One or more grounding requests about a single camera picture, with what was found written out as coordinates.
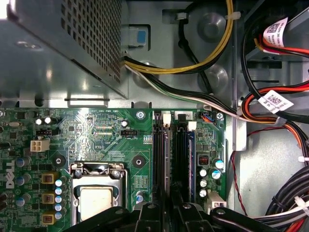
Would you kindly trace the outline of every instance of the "qr code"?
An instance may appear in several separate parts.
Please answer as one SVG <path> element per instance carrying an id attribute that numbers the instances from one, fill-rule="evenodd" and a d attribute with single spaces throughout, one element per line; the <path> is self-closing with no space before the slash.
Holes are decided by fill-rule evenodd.
<path id="1" fill-rule="evenodd" d="M 276 96 L 274 96 L 273 94 L 270 95 L 267 100 L 269 100 L 270 102 L 274 103 L 275 105 L 278 105 L 282 102 L 282 100 Z"/>
<path id="2" fill-rule="evenodd" d="M 279 27 L 280 23 L 276 23 L 276 24 L 273 24 L 271 25 L 268 30 L 267 30 L 267 33 L 274 33 L 277 31 L 278 27 Z"/>

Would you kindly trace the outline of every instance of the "metal mesh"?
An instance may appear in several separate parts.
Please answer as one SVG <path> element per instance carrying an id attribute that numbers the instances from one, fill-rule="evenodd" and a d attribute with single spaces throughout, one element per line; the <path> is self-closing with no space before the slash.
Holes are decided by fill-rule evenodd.
<path id="1" fill-rule="evenodd" d="M 63 0 L 62 28 L 120 83 L 121 0 Z"/>

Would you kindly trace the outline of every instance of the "cpu socket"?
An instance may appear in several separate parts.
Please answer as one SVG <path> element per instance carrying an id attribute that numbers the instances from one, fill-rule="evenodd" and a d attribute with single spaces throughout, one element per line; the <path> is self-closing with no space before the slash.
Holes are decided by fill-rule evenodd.
<path id="1" fill-rule="evenodd" d="M 69 171 L 72 225 L 113 206 L 127 208 L 128 171 L 122 163 L 76 161 Z"/>

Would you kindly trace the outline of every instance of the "motherboard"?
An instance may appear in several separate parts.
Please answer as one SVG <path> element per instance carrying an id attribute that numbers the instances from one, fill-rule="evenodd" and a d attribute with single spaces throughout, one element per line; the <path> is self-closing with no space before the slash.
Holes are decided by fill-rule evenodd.
<path id="1" fill-rule="evenodd" d="M 207 210 L 208 195 L 225 199 L 225 120 L 216 115 L 1 108 L 0 232 L 61 232 L 110 207 L 151 201 L 159 138 L 165 185 L 180 183 L 184 200 Z"/>

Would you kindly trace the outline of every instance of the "green circuit board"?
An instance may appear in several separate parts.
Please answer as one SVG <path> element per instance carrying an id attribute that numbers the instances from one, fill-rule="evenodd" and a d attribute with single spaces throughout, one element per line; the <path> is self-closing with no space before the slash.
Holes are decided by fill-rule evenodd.
<path id="1" fill-rule="evenodd" d="M 175 112 L 179 110 L 168 111 L 172 114 L 171 123 L 176 123 Z M 153 112 L 154 109 L 0 108 L 0 143 L 3 145 L 0 149 L 0 232 L 61 232 L 69 228 L 71 180 L 68 168 L 76 160 L 124 163 L 129 170 L 129 210 L 137 203 L 139 191 L 143 192 L 145 201 L 151 201 Z M 188 120 L 197 121 L 196 152 L 210 155 L 207 168 L 211 168 L 211 155 L 214 154 L 211 152 L 224 156 L 224 120 L 218 124 L 206 123 L 200 119 L 199 110 L 186 109 L 185 112 L 192 113 Z M 46 117 L 56 119 L 56 123 L 36 124 L 38 118 L 44 120 Z M 128 122 L 126 129 L 137 131 L 137 135 L 121 135 L 124 120 Z M 31 152 L 30 142 L 37 140 L 37 132 L 43 130 L 52 134 L 44 136 L 50 139 L 49 150 Z M 141 166 L 135 165 L 136 157 L 142 160 Z M 29 164 L 26 162 L 23 167 L 18 167 L 20 158 Z M 61 167 L 56 163 L 57 158 L 64 158 Z M 63 215 L 53 225 L 42 222 L 42 215 L 55 213 L 55 204 L 42 202 L 42 196 L 56 188 L 53 184 L 42 183 L 42 176 L 48 173 L 66 179 L 62 194 Z M 17 179 L 25 174 L 31 178 L 19 186 Z M 219 192 L 225 199 L 224 172 L 220 184 L 209 179 L 207 188 Z M 7 205 L 1 209 L 3 193 L 7 196 L 4 200 Z M 25 194 L 29 199 L 19 206 L 21 198 L 25 200 Z"/>

